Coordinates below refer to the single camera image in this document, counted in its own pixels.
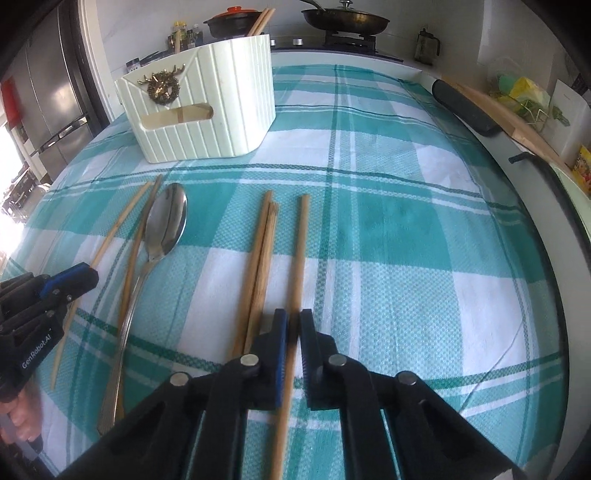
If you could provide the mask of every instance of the metal screw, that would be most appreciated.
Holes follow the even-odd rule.
[[[333,367],[342,367],[345,363],[347,363],[347,357],[341,355],[340,353],[336,353],[329,357],[329,363]]]
[[[418,377],[409,371],[400,372],[398,374],[398,381],[404,385],[414,385],[417,383]]]
[[[254,367],[258,363],[258,357],[254,353],[247,353],[240,357],[240,363],[245,367]]]
[[[176,372],[170,377],[170,383],[175,387],[182,387],[189,381],[189,376],[185,372]]]

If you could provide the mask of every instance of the metal spoon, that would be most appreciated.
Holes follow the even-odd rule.
[[[310,5],[314,5],[318,10],[322,10],[322,11],[326,10],[326,8],[324,8],[322,5],[320,5],[316,0],[300,0],[300,1],[310,4]]]
[[[184,231],[187,221],[187,196],[183,187],[178,183],[172,183],[158,195],[146,223],[144,243],[148,251],[148,261],[142,267],[134,290],[129,299],[129,308],[121,327],[117,351],[113,359],[113,368],[107,383],[105,397],[100,408],[99,421],[96,428],[99,434],[104,435],[115,424],[115,409],[121,384],[121,371],[123,369],[123,356],[125,345],[129,336],[131,320],[134,316],[135,305],[144,286],[146,278],[156,264],[162,260],[173,247]]]

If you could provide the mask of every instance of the stove burner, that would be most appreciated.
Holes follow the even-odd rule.
[[[329,50],[342,50],[354,53],[365,53],[366,55],[375,55],[375,37],[368,35],[360,37],[345,37],[338,32],[326,31],[324,37],[324,46]]]

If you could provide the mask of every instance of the green and white checkered tablecloth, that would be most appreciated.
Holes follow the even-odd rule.
[[[274,72],[277,119],[238,158],[148,164],[126,118],[68,166],[4,277],[89,262],[137,188],[158,173],[189,201],[180,244],[147,281],[125,363],[131,408],[172,371],[228,359],[264,191],[280,204],[265,311],[285,307],[298,197],[311,194],[303,306],[342,353],[412,370],[520,466],[545,472],[566,408],[566,359],[535,229],[495,161],[421,86],[323,65]],[[118,232],[44,389],[44,460],[65,468],[97,441],[116,313],[140,206]],[[142,253],[141,265],[145,260]],[[337,412],[310,412],[298,360],[284,478],[342,479]],[[243,478],[268,466],[272,415],[251,411]]]

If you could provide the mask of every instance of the wooden board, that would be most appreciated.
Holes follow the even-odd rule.
[[[546,141],[529,126],[525,120],[513,113],[507,107],[497,102],[494,98],[485,93],[474,90],[471,87],[454,82],[452,79],[443,77],[449,85],[453,86],[466,98],[470,99],[475,105],[488,114],[501,128],[517,143],[523,145],[532,153],[546,160],[551,165],[555,165],[574,181],[574,177],[562,158],[549,146]]]

